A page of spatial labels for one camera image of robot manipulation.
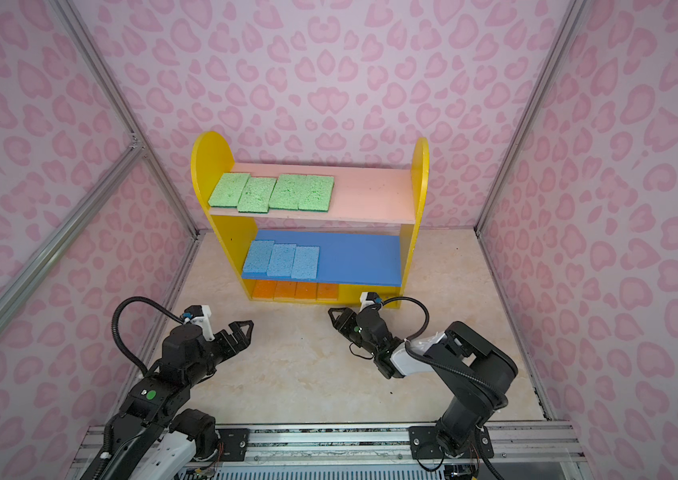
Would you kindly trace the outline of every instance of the marble floor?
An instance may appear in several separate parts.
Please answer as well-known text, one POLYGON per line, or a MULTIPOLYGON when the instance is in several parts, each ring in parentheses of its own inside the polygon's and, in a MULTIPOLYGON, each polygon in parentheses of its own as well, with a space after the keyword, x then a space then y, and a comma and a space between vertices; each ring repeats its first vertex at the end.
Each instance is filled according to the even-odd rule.
MULTIPOLYGON (((422 230, 405 293, 430 310, 423 336, 460 320, 517 363, 510 404, 493 420, 544 419, 472 230, 422 230)), ((387 380, 372 361, 351 355, 327 306, 250 302, 213 234, 203 240, 175 312, 203 303, 211 306, 214 330, 235 320, 255 323, 251 346, 193 388, 185 405, 219 423, 424 422, 438 419, 451 401, 434 372, 387 380)), ((422 322, 409 302, 382 317, 401 338, 422 322)))

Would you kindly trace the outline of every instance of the blue sponge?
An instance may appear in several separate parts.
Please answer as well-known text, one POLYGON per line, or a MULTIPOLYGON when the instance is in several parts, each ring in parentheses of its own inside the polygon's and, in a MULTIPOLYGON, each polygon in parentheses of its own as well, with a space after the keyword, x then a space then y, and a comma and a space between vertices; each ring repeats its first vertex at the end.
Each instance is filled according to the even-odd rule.
POLYGON ((272 246, 267 276, 291 276, 294 267, 296 244, 277 244, 272 246))
POLYGON ((254 240, 248 247, 248 255, 243 264, 244 274, 264 274, 270 264, 270 255, 274 240, 254 240))
POLYGON ((315 280, 317 278, 317 257, 320 252, 319 246, 297 246, 291 278, 315 280))

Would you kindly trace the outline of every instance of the pink heart pattern wallpaper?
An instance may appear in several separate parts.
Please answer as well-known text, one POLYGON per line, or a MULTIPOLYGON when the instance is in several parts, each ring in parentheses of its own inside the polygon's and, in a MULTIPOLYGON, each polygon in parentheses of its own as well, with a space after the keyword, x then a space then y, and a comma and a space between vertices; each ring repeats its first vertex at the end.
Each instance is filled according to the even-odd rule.
MULTIPOLYGON (((163 299, 190 241, 137 164, 0 336, 0 478, 64 478, 133 368, 112 340, 114 308, 133 295, 163 299)), ((154 319, 143 304, 123 312, 134 352, 154 319)))
POLYGON ((203 228, 190 156, 207 130, 236 160, 379 168, 425 136, 424 223, 474 225, 568 2, 75 4, 203 228))
POLYGON ((127 143, 46 3, 0 2, 0 292, 127 143))
POLYGON ((678 479, 678 0, 595 2, 484 238, 596 477, 678 479))

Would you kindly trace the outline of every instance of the pink shelf board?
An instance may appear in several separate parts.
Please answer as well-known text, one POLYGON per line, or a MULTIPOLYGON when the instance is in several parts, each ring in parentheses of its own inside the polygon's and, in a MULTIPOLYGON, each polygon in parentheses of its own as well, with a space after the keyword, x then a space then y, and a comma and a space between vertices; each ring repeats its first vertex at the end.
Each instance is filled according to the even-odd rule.
POLYGON ((235 208, 213 206, 209 214, 385 224, 414 224, 416 220, 410 170, 236 163, 232 171, 275 178, 280 174, 330 175, 334 177, 334 191, 328 212, 270 208, 268 214, 241 214, 235 208))

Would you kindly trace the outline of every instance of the black mounting plate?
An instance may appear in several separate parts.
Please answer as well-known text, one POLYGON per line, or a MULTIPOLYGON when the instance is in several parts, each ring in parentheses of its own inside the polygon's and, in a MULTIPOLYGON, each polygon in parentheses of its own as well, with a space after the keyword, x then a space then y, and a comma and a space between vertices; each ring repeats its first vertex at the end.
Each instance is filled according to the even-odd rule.
POLYGON ((248 450, 248 428, 219 428, 219 440, 225 444, 222 462, 243 462, 248 450))
MULTIPOLYGON (((478 438, 475 438, 475 433, 470 436, 470 441, 482 442, 483 456, 493 458, 493 447, 491 445, 491 437, 488 433, 488 428, 484 427, 482 431, 478 432, 478 438)), ((415 460, 440 460, 443 453, 438 447, 437 429, 435 426, 431 427, 408 427, 408 444, 411 447, 411 456, 415 460)))

